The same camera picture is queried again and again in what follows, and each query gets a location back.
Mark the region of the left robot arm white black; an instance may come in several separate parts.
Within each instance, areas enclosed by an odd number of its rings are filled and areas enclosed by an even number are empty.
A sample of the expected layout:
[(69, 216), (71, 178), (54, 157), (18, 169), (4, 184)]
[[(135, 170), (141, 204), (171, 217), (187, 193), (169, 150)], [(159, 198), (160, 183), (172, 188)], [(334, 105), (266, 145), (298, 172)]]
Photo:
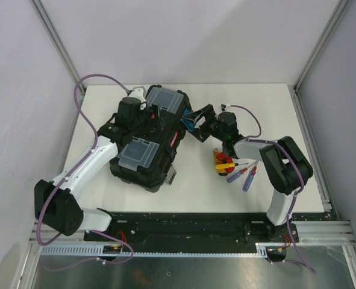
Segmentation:
[(76, 231), (96, 231), (104, 240), (117, 236), (118, 226), (101, 209), (81, 208), (79, 198), (87, 184), (137, 136), (160, 132), (164, 127), (160, 107), (135, 97), (119, 102), (118, 111), (99, 129), (86, 151), (68, 169), (51, 181), (40, 180), (34, 187), (37, 225), (47, 225), (58, 234), (70, 236)]

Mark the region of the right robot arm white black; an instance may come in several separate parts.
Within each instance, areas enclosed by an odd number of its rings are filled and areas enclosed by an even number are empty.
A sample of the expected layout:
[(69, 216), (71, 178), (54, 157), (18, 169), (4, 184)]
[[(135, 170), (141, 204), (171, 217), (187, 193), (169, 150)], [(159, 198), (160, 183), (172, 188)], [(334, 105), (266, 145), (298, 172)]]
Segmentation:
[(200, 142), (210, 136), (222, 142), (223, 152), (233, 159), (250, 159), (263, 163), (273, 187), (272, 200), (264, 218), (263, 235), (278, 241), (290, 219), (296, 198), (313, 176), (313, 169), (294, 139), (261, 140), (239, 133), (233, 112), (216, 114), (212, 105), (186, 113), (182, 122)]

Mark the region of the black plastic toolbox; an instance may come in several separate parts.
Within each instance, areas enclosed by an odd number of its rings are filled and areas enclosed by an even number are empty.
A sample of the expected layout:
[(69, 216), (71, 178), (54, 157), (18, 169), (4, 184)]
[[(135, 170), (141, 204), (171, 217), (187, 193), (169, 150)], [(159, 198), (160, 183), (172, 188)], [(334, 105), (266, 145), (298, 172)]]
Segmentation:
[(175, 177), (172, 163), (187, 131), (181, 119), (184, 114), (192, 112), (192, 108), (186, 93), (162, 85), (150, 86), (145, 99), (147, 104), (159, 105), (163, 129), (135, 137), (109, 165), (111, 174), (121, 181), (155, 193)]

